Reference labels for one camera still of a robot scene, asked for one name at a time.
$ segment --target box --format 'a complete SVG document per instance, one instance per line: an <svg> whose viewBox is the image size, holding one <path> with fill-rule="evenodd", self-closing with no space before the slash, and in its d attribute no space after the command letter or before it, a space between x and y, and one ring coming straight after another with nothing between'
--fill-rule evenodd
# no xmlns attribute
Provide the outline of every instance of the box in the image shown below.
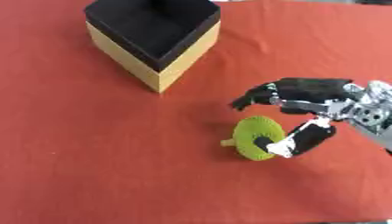
<svg viewBox="0 0 392 224"><path fill-rule="evenodd" d="M85 13L94 43L159 93L214 45L221 24L208 0L97 0Z"/></svg>

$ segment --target table surface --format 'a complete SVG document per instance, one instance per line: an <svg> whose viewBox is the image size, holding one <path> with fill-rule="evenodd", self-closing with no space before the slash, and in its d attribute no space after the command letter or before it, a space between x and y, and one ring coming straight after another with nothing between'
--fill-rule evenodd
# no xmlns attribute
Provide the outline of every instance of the table surface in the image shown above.
<svg viewBox="0 0 392 224"><path fill-rule="evenodd" d="M97 50L87 0L0 8L0 222L292 223L392 215L392 157L339 124L293 159L221 148L236 96L282 77L390 81L392 8L222 3L218 44L162 95Z"/></svg>

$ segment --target robotic arm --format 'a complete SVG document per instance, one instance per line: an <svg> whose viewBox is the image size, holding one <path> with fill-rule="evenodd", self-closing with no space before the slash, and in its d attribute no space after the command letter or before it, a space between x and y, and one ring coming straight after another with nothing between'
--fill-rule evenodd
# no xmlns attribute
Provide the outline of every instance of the robotic arm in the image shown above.
<svg viewBox="0 0 392 224"><path fill-rule="evenodd" d="M231 106L241 111L255 103L277 105L285 114L315 115L278 143L258 137L255 144L268 153L301 155L335 135L331 122L347 122L392 149L392 86L385 82L374 80L361 87L344 79L284 78L250 89Z"/></svg>

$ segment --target red cloth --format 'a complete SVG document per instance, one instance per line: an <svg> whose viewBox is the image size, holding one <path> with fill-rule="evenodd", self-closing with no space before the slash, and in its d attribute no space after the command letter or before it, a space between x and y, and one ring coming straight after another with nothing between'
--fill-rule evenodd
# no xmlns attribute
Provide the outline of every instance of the red cloth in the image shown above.
<svg viewBox="0 0 392 224"><path fill-rule="evenodd" d="M392 8L222 5L219 43L152 93L91 43L89 1L0 8L0 223L291 223L392 215L392 157L345 124L316 150L251 162L221 148L248 88L282 77L392 73Z"/></svg>

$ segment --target robotic hand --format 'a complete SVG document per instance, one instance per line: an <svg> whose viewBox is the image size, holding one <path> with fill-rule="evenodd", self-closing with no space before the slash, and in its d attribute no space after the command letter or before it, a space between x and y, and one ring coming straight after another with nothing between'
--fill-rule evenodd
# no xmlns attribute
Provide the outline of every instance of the robotic hand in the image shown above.
<svg viewBox="0 0 392 224"><path fill-rule="evenodd" d="M315 115L278 143L258 137L255 144L268 153L285 158L301 155L335 135L331 122L347 122L392 148L392 86L382 81L361 87L344 79L284 78L250 89L231 106L241 111L255 103L277 105L285 114Z"/></svg>

